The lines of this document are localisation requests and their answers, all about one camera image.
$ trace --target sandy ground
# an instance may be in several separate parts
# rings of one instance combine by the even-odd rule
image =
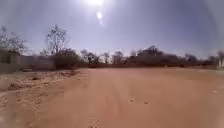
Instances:
[[[57,84],[2,96],[0,126],[223,128],[223,99],[224,75],[215,71],[81,69]]]

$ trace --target blue sky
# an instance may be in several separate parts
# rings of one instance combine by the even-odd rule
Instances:
[[[96,53],[155,45],[159,49],[200,57],[224,49],[222,0],[0,0],[0,26],[28,40],[38,53],[49,29],[68,31],[68,47]]]

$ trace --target bare tree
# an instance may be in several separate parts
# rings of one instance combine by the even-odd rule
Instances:
[[[0,48],[12,53],[23,53],[27,48],[25,47],[25,40],[21,39],[15,33],[10,33],[5,27],[0,29]]]
[[[63,50],[66,45],[66,30],[55,25],[51,28],[50,32],[46,36],[46,44],[52,55]]]
[[[121,51],[117,51],[114,53],[113,57],[112,57],[112,63],[114,65],[120,65],[123,63],[124,60],[124,55]]]
[[[103,54],[104,60],[105,60],[105,64],[108,64],[108,59],[110,58],[110,54],[108,52],[105,52]]]

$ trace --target vegetation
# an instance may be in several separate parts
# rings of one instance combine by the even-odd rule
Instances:
[[[165,53],[155,46],[132,51],[125,56],[121,51],[110,55],[105,52],[101,55],[89,52],[86,49],[78,55],[75,50],[66,48],[66,30],[58,25],[53,26],[45,38],[46,49],[40,52],[41,57],[52,60],[57,69],[70,69],[73,67],[209,67],[216,68],[224,59],[224,52],[207,59],[199,59],[194,55],[178,56]],[[12,54],[20,55],[26,49],[25,41],[7,32],[0,30],[0,61],[10,62]]]
[[[12,55],[20,55],[25,50],[25,40],[15,33],[10,33],[6,28],[0,29],[0,62],[10,63]]]

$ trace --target tree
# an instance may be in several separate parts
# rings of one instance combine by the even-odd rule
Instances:
[[[108,52],[105,52],[103,54],[104,60],[105,60],[105,64],[108,64],[108,59],[110,58],[110,54]]]
[[[21,39],[15,33],[10,33],[5,27],[0,29],[0,48],[12,53],[21,54],[27,48],[25,47],[25,40]]]
[[[65,48],[66,34],[66,30],[58,27],[58,25],[55,25],[51,28],[45,40],[51,55],[57,54],[59,51]]]
[[[198,61],[197,57],[194,56],[194,55],[185,54],[185,59],[187,60],[189,66],[196,66],[196,65],[198,65],[199,61]]]
[[[88,61],[88,51],[86,49],[84,49],[81,51],[81,54],[82,54],[82,59],[87,62]]]
[[[57,69],[70,69],[79,63],[79,56],[72,49],[63,49],[52,56]]]
[[[96,58],[96,55],[95,54],[93,54],[91,52],[88,52],[86,49],[82,50],[81,53],[82,53],[83,60],[86,61],[86,62],[88,62],[89,65]]]
[[[41,57],[48,57],[50,55],[50,53],[46,50],[46,49],[43,49],[41,52],[40,52],[40,56]]]
[[[112,63],[114,65],[121,65],[121,64],[123,64],[123,61],[124,61],[123,53],[121,51],[115,52],[112,57]]]

